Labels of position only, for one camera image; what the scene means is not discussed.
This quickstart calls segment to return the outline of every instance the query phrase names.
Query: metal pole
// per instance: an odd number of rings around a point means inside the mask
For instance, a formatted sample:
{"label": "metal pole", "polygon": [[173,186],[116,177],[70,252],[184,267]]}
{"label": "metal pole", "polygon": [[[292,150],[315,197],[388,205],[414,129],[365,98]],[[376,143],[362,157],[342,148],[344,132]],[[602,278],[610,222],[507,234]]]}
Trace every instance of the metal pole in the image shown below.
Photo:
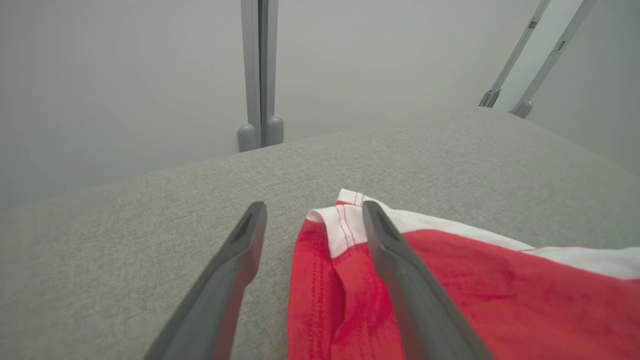
{"label": "metal pole", "polygon": [[545,13],[549,2],[551,2],[551,0],[540,1],[538,8],[531,17],[531,21],[529,21],[529,25],[527,25],[527,28],[522,33],[522,36],[518,40],[516,47],[511,52],[511,56],[509,56],[507,63],[504,64],[504,67],[502,68],[502,71],[500,71],[498,78],[493,83],[493,86],[484,95],[482,101],[480,102],[480,106],[491,108],[493,107],[493,104],[495,104],[495,101],[498,99],[498,95],[500,95],[500,88],[502,87],[502,84],[504,84],[504,81],[507,79],[507,76],[509,76],[509,73],[511,72],[511,69],[513,69],[513,66],[518,60],[518,57],[520,57],[522,50],[524,50],[524,47],[527,45],[527,42],[529,41],[529,38],[531,38],[533,30],[536,28],[536,25],[538,25],[538,22],[542,18],[542,14]]}
{"label": "metal pole", "polygon": [[278,38],[278,0],[258,0],[260,11],[260,137],[262,146],[274,145],[269,137],[270,120],[275,114],[276,42]]}
{"label": "metal pole", "polygon": [[575,32],[580,27],[580,24],[582,24],[584,18],[587,17],[587,14],[593,7],[594,3],[595,0],[583,0],[582,4],[580,4],[578,11],[576,11],[575,15],[573,15],[573,18],[564,30],[562,36],[560,37],[560,40],[558,40],[556,46],[554,46],[549,56],[547,56],[545,63],[533,78],[531,84],[529,84],[529,87],[527,87],[527,90],[525,90],[524,94],[522,94],[522,97],[517,102],[514,110],[511,110],[512,113],[518,112],[521,104],[531,101],[533,95],[536,93],[536,91],[538,91],[540,85],[542,85],[542,81],[544,81],[547,75],[549,75],[549,72],[551,72],[551,68],[553,68],[553,66],[556,64],[556,61],[560,58],[560,55],[562,55],[562,52],[566,49],[569,40],[571,40],[571,38],[575,35]]}
{"label": "metal pole", "polygon": [[258,0],[240,0],[244,49],[244,86],[247,122],[256,129],[254,144],[260,147],[260,49]]}

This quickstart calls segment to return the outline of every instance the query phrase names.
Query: gray fabric surface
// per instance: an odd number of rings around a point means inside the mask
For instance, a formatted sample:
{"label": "gray fabric surface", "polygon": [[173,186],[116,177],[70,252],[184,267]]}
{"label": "gray fabric surface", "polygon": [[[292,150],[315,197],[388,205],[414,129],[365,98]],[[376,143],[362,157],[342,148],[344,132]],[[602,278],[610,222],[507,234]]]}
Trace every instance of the gray fabric surface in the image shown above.
{"label": "gray fabric surface", "polygon": [[505,113],[285,143],[0,215],[3,359],[137,359],[245,208],[268,206],[234,359],[285,359],[294,242],[340,188],[534,246],[640,240],[638,178]]}

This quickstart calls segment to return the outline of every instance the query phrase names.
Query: gray wall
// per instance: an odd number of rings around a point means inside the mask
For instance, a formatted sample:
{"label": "gray wall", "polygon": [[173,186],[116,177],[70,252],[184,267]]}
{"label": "gray wall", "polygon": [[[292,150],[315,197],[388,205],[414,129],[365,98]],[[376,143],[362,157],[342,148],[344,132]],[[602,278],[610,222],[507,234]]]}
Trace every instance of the gray wall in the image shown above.
{"label": "gray wall", "polygon": [[278,2],[275,111],[291,141],[476,107],[540,0]]}
{"label": "gray wall", "polygon": [[237,152],[238,0],[0,1],[0,208]]}
{"label": "gray wall", "polygon": [[527,120],[640,175],[640,1],[597,0]]}

